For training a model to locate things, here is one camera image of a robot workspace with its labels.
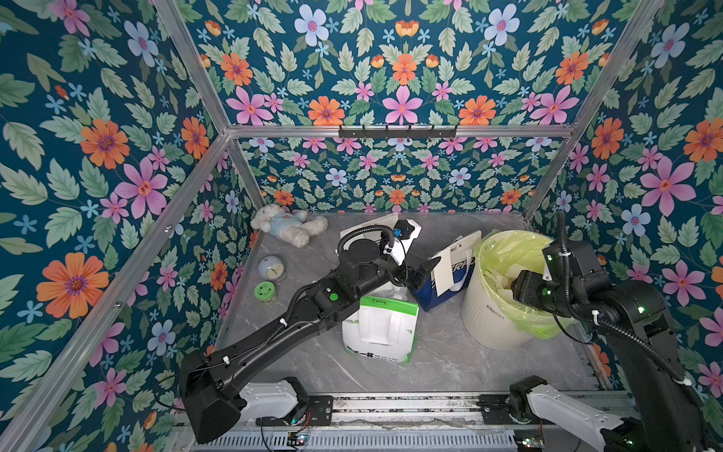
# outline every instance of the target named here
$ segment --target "floral wallpaper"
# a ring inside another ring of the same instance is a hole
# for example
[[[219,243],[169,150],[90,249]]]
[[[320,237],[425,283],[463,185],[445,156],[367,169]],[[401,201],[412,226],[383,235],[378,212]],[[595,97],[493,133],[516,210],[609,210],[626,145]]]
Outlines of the floral wallpaper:
[[[145,0],[4,2],[0,46],[2,430],[215,131]],[[162,450],[173,414],[151,390],[213,344],[250,214],[224,155],[34,451]]]
[[[536,216],[555,209],[618,281],[655,284],[675,319],[680,361],[723,436],[723,55],[720,1],[668,1]],[[619,388],[625,373],[596,345]]]
[[[562,124],[634,1],[181,3],[238,124]],[[605,99],[617,108],[617,91]]]

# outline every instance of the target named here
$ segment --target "aluminum frame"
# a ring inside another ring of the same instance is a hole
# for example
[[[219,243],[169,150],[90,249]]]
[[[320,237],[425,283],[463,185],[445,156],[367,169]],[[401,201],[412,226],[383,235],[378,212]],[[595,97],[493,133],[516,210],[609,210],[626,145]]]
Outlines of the aluminum frame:
[[[648,25],[664,3],[665,0],[641,0],[640,3],[638,3],[636,10],[633,12],[633,16],[628,21],[615,47],[612,49],[607,64],[600,72],[600,76],[585,98],[577,116],[575,116],[572,136],[557,150],[544,176],[540,179],[537,187],[535,187],[535,194],[523,211],[525,218],[528,220],[534,217],[535,212],[537,212],[537,209],[539,209],[539,206],[542,204],[542,200],[547,196],[550,188],[555,183],[557,176],[562,169],[565,168],[565,164],[575,150],[575,146],[580,142],[588,124],[590,124],[590,121],[595,117],[595,113],[597,113],[600,108],[607,92],[612,88],[615,80],[617,80],[617,77],[620,75],[620,71],[623,70],[623,66],[630,58],[630,55],[633,54],[638,43],[640,43]]]
[[[98,344],[140,283],[145,271],[153,264],[168,240],[168,233],[183,216],[198,194],[206,176],[216,166],[228,146],[228,137],[218,137],[193,168],[174,198],[158,216],[123,268],[108,286],[95,307],[53,362],[43,381],[31,393],[20,412],[0,435],[0,452],[26,452],[35,444],[40,431],[65,399]]]

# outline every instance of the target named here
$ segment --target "green leaf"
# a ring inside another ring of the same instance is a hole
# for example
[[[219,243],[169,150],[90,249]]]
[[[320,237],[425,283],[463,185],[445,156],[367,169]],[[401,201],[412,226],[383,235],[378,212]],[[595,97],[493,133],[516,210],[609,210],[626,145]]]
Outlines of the green leaf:
[[[17,107],[27,102],[27,97],[35,89],[35,83],[16,80],[13,74],[0,75],[0,107]]]
[[[27,159],[36,170],[40,169],[45,150],[43,141],[38,138],[38,133],[32,127],[19,122],[6,122],[2,136],[7,140],[10,149],[17,152],[18,157]]]
[[[53,158],[50,160],[50,172],[46,174],[50,182],[50,188],[55,196],[62,200],[76,200],[80,195],[80,185],[70,174],[70,171],[62,168]]]

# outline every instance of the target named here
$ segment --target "blue flower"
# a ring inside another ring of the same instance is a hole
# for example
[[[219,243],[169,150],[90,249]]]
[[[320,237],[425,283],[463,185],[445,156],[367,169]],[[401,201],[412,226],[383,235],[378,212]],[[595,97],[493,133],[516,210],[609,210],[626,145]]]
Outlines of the blue flower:
[[[236,35],[234,35],[236,31],[233,28],[229,28],[228,25],[223,30],[223,34],[226,35],[228,39],[235,38]]]
[[[394,37],[394,30],[384,30],[384,36],[382,36],[382,39],[385,39],[387,41],[387,44],[389,44],[393,40],[396,40],[396,38]]]
[[[108,370],[110,367],[112,367],[113,366],[113,355],[106,353],[106,358],[100,362],[100,365],[105,370]]]
[[[580,38],[585,38],[588,33],[590,33],[590,26],[588,24],[585,24],[582,28],[578,28],[578,36],[580,36]]]
[[[42,303],[33,304],[30,300],[25,303],[25,306],[27,306],[26,310],[22,310],[17,313],[18,317],[26,317],[25,322],[26,323],[32,323],[33,318],[35,317],[43,317],[43,313],[40,311],[41,307],[43,307]]]
[[[80,244],[75,246],[74,249],[76,251],[83,250],[83,254],[86,255],[86,254],[88,254],[89,248],[90,249],[95,248],[95,245],[90,243],[93,240],[93,236],[88,236],[87,239],[84,239],[83,236],[77,236],[77,238],[78,238],[78,242],[80,242]]]
[[[88,200],[86,205],[80,206],[80,210],[87,212],[87,217],[92,218],[94,215],[98,214],[98,207],[98,204],[93,204],[93,201]]]
[[[106,14],[113,20],[113,22],[121,21],[121,15],[113,9],[113,7],[108,7],[108,12],[106,12]]]
[[[427,39],[431,39],[429,37],[429,30],[420,30],[419,36],[416,37],[417,40],[420,40],[422,44],[427,42]]]
[[[53,111],[55,111],[55,114],[60,113],[61,111],[67,111],[65,107],[63,107],[63,104],[65,101],[63,99],[58,99],[57,101],[53,98],[52,95],[47,96],[48,103],[46,104],[46,107],[52,108]]]
[[[123,425],[121,427],[121,433],[116,436],[116,441],[120,441],[121,443],[125,443],[128,437],[131,435],[131,426],[130,425]]]
[[[37,229],[35,229],[33,227],[33,225],[35,225],[37,222],[38,222],[38,220],[30,220],[29,216],[23,215],[22,221],[15,220],[12,223],[17,227],[22,228],[22,229],[20,229],[20,233],[22,235],[26,235],[28,231],[30,231],[30,232],[37,231]]]
[[[122,345],[122,347],[121,347],[121,353],[123,353],[124,351],[129,351],[129,350],[131,349],[131,345],[132,345],[134,342],[135,342],[135,340],[134,340],[134,339],[131,339],[131,335],[128,335],[127,338],[123,339],[123,340],[121,341],[121,345]]]
[[[155,140],[156,145],[162,145],[163,141],[166,139],[161,135],[161,131],[156,131],[155,135],[153,135],[153,139]]]
[[[607,42],[608,39],[614,38],[616,30],[617,30],[617,28],[610,28],[610,27],[607,28],[605,30],[605,33],[602,34],[602,40]]]
[[[205,28],[203,30],[197,28],[196,31],[198,32],[198,38],[203,39],[203,42],[207,43],[209,40],[211,40],[211,37],[208,35],[208,30],[206,30]]]
[[[329,22],[325,25],[329,29],[329,33],[334,33],[339,30],[339,22],[334,22],[334,19],[329,18]]]

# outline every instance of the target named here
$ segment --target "gray marble floor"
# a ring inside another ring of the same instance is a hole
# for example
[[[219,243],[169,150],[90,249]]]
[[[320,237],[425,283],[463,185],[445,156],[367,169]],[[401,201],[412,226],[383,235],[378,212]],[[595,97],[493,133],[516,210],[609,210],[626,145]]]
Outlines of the gray marble floor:
[[[337,265],[334,250],[339,232],[372,217],[334,214],[327,218],[328,230],[300,250],[264,235],[247,269],[241,288],[243,297],[231,309],[223,327],[226,330],[222,346],[238,341],[281,315],[299,286],[324,276]],[[493,229],[526,229],[521,216],[504,213],[402,213],[401,218],[412,218],[422,226],[422,235],[408,251],[412,264],[446,247],[457,236],[477,229],[482,236]],[[271,254],[281,257],[288,275],[278,284],[279,301],[267,306],[256,300],[252,291],[262,281],[256,271],[258,261]],[[480,345],[461,322],[463,298],[460,293],[428,313],[420,311],[416,347],[409,363],[383,362],[348,353],[341,325],[337,325],[290,351],[263,370],[255,381],[295,376],[309,392],[504,391],[511,383],[534,374],[563,390],[597,387],[591,368],[562,334],[547,341],[533,339],[513,351],[496,351]]]

